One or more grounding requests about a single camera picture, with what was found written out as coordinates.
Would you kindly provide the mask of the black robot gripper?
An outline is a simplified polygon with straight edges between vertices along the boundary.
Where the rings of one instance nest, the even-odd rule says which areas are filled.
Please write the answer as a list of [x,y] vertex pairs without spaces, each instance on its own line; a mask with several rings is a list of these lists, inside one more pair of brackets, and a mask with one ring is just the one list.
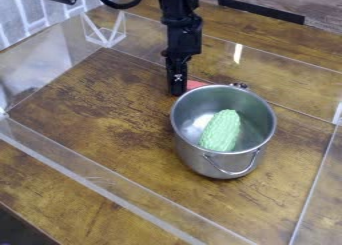
[[181,96],[187,90],[187,64],[202,53],[203,19],[195,13],[199,0],[159,0],[162,24],[167,26],[164,52],[168,91]]

